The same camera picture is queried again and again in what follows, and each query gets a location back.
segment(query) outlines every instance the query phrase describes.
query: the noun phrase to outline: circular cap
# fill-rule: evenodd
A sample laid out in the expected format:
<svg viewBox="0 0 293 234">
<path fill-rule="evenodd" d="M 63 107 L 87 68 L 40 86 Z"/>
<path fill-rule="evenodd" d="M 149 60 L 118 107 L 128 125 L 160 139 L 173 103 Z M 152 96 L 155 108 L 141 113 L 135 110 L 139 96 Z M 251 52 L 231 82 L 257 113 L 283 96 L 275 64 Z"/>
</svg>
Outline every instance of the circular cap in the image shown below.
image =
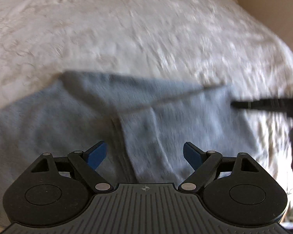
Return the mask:
<svg viewBox="0 0 293 234">
<path fill-rule="evenodd" d="M 99 191 L 106 191 L 106 190 L 109 190 L 111 186 L 108 183 L 98 183 L 96 184 L 95 188 L 96 190 L 99 190 Z"/>
<path fill-rule="evenodd" d="M 183 183 L 182 185 L 181 185 L 181 188 L 183 189 L 183 190 L 187 190 L 187 191 L 191 191 L 191 190 L 194 190 L 194 189 L 196 189 L 196 185 L 195 184 L 193 184 L 193 183 Z"/>
<path fill-rule="evenodd" d="M 230 190 L 230 197 L 244 205 L 256 205 L 266 198 L 266 193 L 260 187 L 244 184 L 233 187 Z"/>
<path fill-rule="evenodd" d="M 53 185 L 38 185 L 30 188 L 26 194 L 26 200 L 34 205 L 48 205 L 56 202 L 62 195 L 60 188 Z"/>
</svg>

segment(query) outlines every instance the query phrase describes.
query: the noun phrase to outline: dark blurred object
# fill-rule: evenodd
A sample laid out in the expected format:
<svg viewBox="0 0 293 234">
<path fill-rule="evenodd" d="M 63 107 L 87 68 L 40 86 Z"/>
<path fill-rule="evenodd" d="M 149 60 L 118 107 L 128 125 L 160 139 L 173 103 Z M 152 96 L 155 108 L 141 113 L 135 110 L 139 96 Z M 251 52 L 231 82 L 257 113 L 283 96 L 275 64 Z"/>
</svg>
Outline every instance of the dark blurred object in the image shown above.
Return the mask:
<svg viewBox="0 0 293 234">
<path fill-rule="evenodd" d="M 232 107 L 238 109 L 252 109 L 268 112 L 286 113 L 288 117 L 293 118 L 293 98 L 271 98 L 260 99 L 257 101 L 233 101 Z M 292 144 L 292 170 L 293 170 L 293 129 L 290 132 L 290 140 Z"/>
</svg>

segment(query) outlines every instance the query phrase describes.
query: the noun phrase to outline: fluffy white bedding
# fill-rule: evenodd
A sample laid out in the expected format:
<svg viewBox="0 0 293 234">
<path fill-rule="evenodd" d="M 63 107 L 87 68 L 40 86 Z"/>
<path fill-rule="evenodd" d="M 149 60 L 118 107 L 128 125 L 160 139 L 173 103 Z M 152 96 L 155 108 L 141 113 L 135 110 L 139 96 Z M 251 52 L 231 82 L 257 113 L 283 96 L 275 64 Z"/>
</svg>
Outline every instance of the fluffy white bedding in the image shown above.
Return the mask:
<svg viewBox="0 0 293 234">
<path fill-rule="evenodd" d="M 240 98 L 293 95 L 292 52 L 233 0 L 0 0 L 0 108 L 66 69 L 233 83 Z M 290 192 L 290 122 L 249 120 L 257 160 Z"/>
</svg>

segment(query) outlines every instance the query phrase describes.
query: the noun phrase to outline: bedspread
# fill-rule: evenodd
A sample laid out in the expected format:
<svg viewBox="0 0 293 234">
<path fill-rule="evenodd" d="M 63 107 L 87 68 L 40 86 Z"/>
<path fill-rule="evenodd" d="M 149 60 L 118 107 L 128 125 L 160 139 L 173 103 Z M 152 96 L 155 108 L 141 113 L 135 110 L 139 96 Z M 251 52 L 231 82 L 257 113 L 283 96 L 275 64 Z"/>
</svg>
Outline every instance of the bedspread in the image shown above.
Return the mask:
<svg viewBox="0 0 293 234">
<path fill-rule="evenodd" d="M 0 108 L 67 69 L 293 96 L 293 53 L 233 0 L 0 0 Z M 256 159 L 290 192 L 290 121 L 248 118 Z"/>
</svg>

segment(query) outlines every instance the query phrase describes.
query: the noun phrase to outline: black circular motor housing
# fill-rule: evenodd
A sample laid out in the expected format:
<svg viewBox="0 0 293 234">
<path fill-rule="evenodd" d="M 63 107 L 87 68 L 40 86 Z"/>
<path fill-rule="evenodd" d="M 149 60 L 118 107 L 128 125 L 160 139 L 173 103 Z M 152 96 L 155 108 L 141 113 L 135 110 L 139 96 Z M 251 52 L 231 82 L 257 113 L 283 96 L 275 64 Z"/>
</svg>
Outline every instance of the black circular motor housing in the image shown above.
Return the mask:
<svg viewBox="0 0 293 234">
<path fill-rule="evenodd" d="M 3 206 L 12 222 L 52 226 L 72 219 L 88 202 L 87 189 L 58 173 L 52 155 L 40 156 L 8 188 Z"/>
<path fill-rule="evenodd" d="M 265 171 L 236 170 L 207 185 L 203 201 L 219 219 L 237 226 L 255 227 L 279 221 L 288 199 L 285 191 Z"/>
</svg>

